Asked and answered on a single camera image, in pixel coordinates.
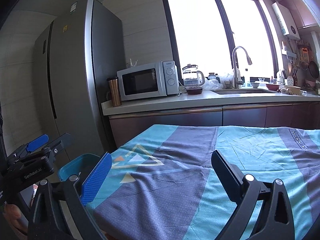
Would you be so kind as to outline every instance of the blue tablecloth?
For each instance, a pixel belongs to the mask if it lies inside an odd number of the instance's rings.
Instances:
[[[119,240],[212,240],[236,207],[211,166],[218,149],[244,174],[283,180],[300,240],[320,212],[319,146],[319,130],[153,125],[112,154],[112,168],[87,208]]]

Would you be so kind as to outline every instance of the plastic bag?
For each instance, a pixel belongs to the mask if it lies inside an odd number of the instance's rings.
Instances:
[[[218,82],[216,79],[205,79],[205,83],[202,86],[204,90],[219,90],[223,88],[223,85]]]
[[[223,85],[224,89],[231,89],[233,83],[233,72],[225,73],[220,76],[220,83]]]

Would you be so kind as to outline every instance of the travel mug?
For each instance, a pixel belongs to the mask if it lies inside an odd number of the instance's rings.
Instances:
[[[107,82],[110,89],[112,105],[121,106],[122,101],[121,101],[121,96],[119,92],[119,78],[118,77],[108,78]]]

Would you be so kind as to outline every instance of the microwave knob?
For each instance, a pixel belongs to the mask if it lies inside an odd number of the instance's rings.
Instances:
[[[168,84],[170,85],[170,86],[173,86],[174,85],[174,80],[172,79],[172,78],[170,78],[169,80],[168,80]]]
[[[173,69],[172,68],[168,68],[167,69],[167,74],[168,75],[172,75],[173,74]]]

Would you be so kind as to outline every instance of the electric kettle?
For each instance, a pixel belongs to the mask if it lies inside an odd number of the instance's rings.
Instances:
[[[187,66],[182,68],[183,74],[183,84],[185,86],[202,86],[205,82],[205,77],[203,73],[198,70],[197,65],[188,64]]]

